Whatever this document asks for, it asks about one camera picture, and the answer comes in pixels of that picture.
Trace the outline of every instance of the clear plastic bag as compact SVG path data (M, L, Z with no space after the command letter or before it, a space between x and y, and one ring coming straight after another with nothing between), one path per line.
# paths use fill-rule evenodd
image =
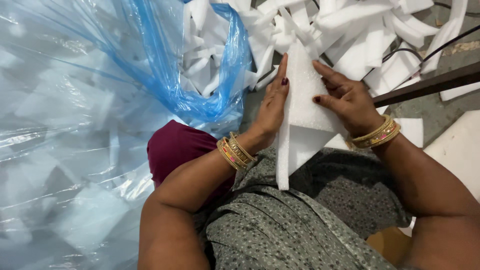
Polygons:
M178 78L182 5L0 0L0 269L136 269L151 135L172 119L238 128L243 25L214 5L230 20L221 83L195 96Z

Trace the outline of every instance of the maroon headscarf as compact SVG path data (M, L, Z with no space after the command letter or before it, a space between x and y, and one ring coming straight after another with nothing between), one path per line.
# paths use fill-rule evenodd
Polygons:
M147 145L148 163L155 188L180 165L216 149L216 142L217 139L210 134L174 120L157 130ZM223 196L233 186L234 181L235 176L225 180L204 205Z

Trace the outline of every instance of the hand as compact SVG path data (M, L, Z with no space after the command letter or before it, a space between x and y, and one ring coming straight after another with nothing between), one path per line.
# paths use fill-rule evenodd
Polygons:
M286 78L287 62L288 55L285 53L275 80L267 86L257 119L246 133L237 138L239 144L251 155L272 145L282 125L285 100L290 89L290 82Z
M323 76L330 94L314 96L314 103L337 114L352 137L367 135L385 122L362 82L352 81L318 61L313 61L313 67Z

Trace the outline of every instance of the woman's left hand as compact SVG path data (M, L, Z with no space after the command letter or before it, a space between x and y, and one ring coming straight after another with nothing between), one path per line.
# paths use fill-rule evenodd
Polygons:
M282 62L278 67L275 80L267 86L264 100L258 111L257 119L250 129L239 137L239 143L242 141L249 146L250 154L256 154L258 151L272 145L275 136L282 125L284 118L284 106L287 100L290 82L286 77L288 55L285 53Z

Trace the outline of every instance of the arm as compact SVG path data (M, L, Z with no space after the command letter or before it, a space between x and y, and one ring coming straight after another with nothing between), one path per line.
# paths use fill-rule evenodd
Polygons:
M283 121L289 83L285 54L267 87L257 120L237 141L251 155L273 143ZM192 214L235 169L218 150L175 169L146 200L140 220L138 269L210 269Z
M382 125L362 82L318 62L313 65L330 93L313 101L335 112L352 136ZM394 175L404 205L417 216L406 262L423 270L480 265L480 205L462 182L401 134L373 151Z

